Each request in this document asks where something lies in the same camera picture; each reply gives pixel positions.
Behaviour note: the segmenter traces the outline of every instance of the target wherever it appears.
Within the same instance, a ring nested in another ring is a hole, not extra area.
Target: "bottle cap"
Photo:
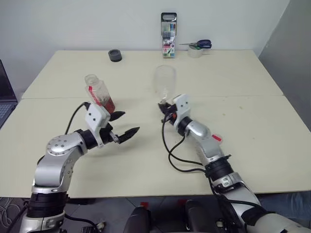
[[[108,52],[109,58],[112,62],[119,62],[122,60],[122,55],[120,50],[110,50]]]
[[[96,85],[99,82],[99,79],[95,74],[86,75],[84,80],[88,86]]]

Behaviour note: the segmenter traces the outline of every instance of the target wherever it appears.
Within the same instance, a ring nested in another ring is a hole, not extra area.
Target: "tape roll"
[[[203,55],[203,49],[197,49],[197,47],[189,45],[188,46],[188,55],[192,58],[199,58]]]

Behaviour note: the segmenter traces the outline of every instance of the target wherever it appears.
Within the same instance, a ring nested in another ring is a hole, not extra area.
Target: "laptop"
[[[17,105],[17,99],[0,60],[0,128]]]

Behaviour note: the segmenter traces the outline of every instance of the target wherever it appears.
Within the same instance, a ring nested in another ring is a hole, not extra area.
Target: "white table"
[[[198,59],[178,51],[163,59],[159,51],[122,51],[120,62],[111,62],[108,51],[58,51],[23,95],[35,98],[84,98],[84,77],[96,74],[114,97],[154,96],[152,80],[159,65],[177,71],[176,94],[191,96],[282,95],[251,50],[209,51]]]
[[[84,100],[88,99],[21,101],[0,131],[0,196],[30,196],[45,145],[64,133],[72,112]],[[126,112],[112,122],[114,132],[141,129],[124,144],[110,143],[80,158],[69,189],[72,198],[211,193],[203,174],[183,174],[170,166],[156,98],[114,97],[114,101],[117,110]],[[190,96],[190,104],[191,116],[223,137],[224,153],[233,155],[229,162],[254,192],[311,188],[311,134],[284,96]],[[84,110],[78,112],[72,131],[85,129],[84,115]],[[180,136],[169,124],[166,129],[171,147]],[[198,160],[188,142],[175,154]]]

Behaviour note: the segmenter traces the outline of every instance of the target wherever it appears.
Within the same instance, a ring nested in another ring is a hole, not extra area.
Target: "clear plastic bottle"
[[[103,106],[109,113],[115,111],[115,105],[110,97],[108,89],[102,80],[99,80],[95,74],[89,74],[85,77],[86,91],[94,101]]]

